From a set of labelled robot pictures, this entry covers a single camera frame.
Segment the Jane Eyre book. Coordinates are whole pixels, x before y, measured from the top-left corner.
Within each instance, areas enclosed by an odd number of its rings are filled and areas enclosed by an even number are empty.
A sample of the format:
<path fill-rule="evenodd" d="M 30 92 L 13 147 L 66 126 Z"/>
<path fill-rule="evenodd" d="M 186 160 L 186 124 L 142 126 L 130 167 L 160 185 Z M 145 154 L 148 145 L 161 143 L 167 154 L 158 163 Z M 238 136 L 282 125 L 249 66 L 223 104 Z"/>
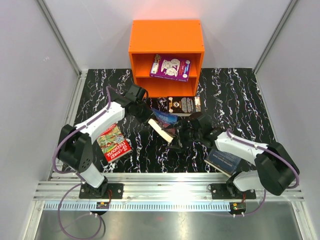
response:
<path fill-rule="evenodd" d="M 178 121 L 178 117 L 173 114 L 165 113 L 155 108 L 151 109 L 153 116 L 148 120 L 148 124 L 168 143 L 171 143 L 175 137 L 175 129 L 173 127 Z"/>

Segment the purple paperback book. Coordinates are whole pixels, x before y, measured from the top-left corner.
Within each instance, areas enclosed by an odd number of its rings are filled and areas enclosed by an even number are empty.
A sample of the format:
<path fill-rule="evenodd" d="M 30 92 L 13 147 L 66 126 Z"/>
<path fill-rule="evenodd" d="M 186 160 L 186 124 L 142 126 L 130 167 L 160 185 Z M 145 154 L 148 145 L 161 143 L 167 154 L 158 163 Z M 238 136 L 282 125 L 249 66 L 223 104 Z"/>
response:
<path fill-rule="evenodd" d="M 156 54 L 149 76 L 177 82 L 187 83 L 190 76 L 192 61 L 190 59 L 178 58 Z"/>

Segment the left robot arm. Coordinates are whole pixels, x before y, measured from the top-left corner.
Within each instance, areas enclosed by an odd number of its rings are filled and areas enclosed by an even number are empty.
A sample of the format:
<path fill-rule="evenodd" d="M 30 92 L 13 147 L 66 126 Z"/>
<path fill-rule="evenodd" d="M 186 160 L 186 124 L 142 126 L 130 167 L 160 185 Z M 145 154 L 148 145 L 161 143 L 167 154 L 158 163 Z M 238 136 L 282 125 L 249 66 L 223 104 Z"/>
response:
<path fill-rule="evenodd" d="M 111 125 L 127 116 L 133 116 L 140 123 L 147 123 L 153 111 L 144 102 L 149 93 L 146 89 L 132 84 L 128 91 L 118 93 L 108 86 L 107 104 L 99 112 L 82 123 L 66 124 L 60 131 L 58 145 L 52 157 L 52 166 L 60 160 L 81 180 L 89 195 L 101 199 L 109 194 L 108 179 L 93 163 L 93 144 Z"/>

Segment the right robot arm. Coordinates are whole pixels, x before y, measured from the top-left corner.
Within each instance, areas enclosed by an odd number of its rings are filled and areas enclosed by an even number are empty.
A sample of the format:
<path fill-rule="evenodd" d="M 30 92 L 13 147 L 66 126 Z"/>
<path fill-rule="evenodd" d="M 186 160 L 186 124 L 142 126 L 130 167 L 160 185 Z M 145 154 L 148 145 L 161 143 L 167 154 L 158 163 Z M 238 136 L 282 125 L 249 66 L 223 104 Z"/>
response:
<path fill-rule="evenodd" d="M 279 142 L 258 143 L 234 135 L 231 130 L 214 126 L 202 112 L 168 126 L 175 130 L 176 145 L 182 152 L 192 143 L 200 143 L 217 152 L 228 153 L 255 166 L 255 170 L 233 173 L 226 182 L 226 192 L 233 199 L 248 190 L 264 189 L 280 196 L 287 189 L 300 184 L 300 170 Z"/>

